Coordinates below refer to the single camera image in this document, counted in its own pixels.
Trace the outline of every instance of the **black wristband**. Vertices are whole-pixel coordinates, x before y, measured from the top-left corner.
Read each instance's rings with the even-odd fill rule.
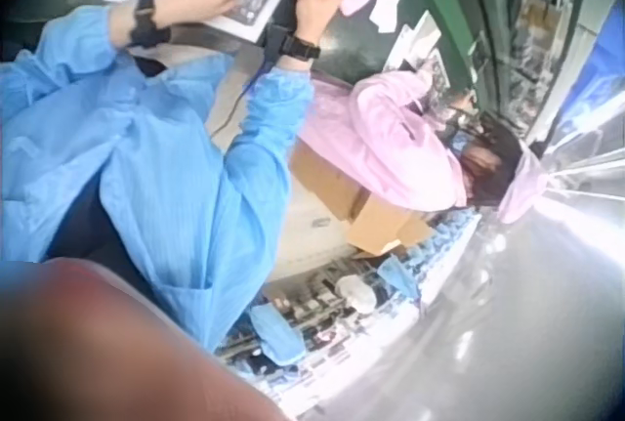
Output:
[[[154,0],[139,0],[137,2],[134,12],[135,28],[130,32],[132,45],[151,48],[170,40],[172,32],[169,27],[156,28],[153,20],[155,11]]]
[[[301,40],[295,35],[286,35],[280,48],[280,55],[286,55],[302,62],[307,62],[310,59],[316,60],[320,54],[319,47],[311,42]]]

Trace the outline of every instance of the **cardboard box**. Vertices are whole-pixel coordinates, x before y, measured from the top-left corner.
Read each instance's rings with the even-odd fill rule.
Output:
[[[372,194],[303,142],[296,144],[290,167],[337,219],[350,223],[347,242],[371,255],[382,255],[398,245],[416,245],[433,233],[421,213]]]

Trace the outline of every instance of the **floor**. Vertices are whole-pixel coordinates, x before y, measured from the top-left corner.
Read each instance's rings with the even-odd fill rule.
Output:
[[[212,52],[197,47],[160,45],[147,52],[138,49],[133,53],[172,66],[208,56]],[[213,133],[227,120],[243,85],[259,67],[261,61],[260,49],[244,46],[239,50],[234,65],[220,85],[217,100],[206,123],[208,134]],[[228,148],[238,133],[239,123],[245,114],[243,102],[239,104],[231,123],[213,138],[213,142],[219,148],[223,150]],[[354,249],[345,241],[346,228],[347,226],[336,220],[316,196],[293,179],[277,260],[269,281],[304,273],[325,265],[334,258],[351,255]]]

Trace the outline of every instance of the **black hair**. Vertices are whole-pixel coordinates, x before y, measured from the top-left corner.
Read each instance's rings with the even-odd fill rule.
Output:
[[[471,159],[460,154],[460,165],[473,179],[473,195],[468,198],[468,203],[472,206],[499,206],[517,173],[522,156],[521,142],[501,118],[486,113],[480,122],[482,133],[459,129],[473,136],[468,146],[487,148],[501,159],[501,164],[494,172],[480,172]]]

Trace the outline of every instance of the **blue jacket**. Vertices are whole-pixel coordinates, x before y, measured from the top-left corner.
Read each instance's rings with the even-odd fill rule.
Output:
[[[133,262],[212,351],[273,267],[310,76],[261,77],[223,154],[204,122],[231,58],[145,78],[111,47],[107,16],[80,8],[48,23],[34,54],[0,65],[2,259],[45,259],[102,169],[102,204]]]

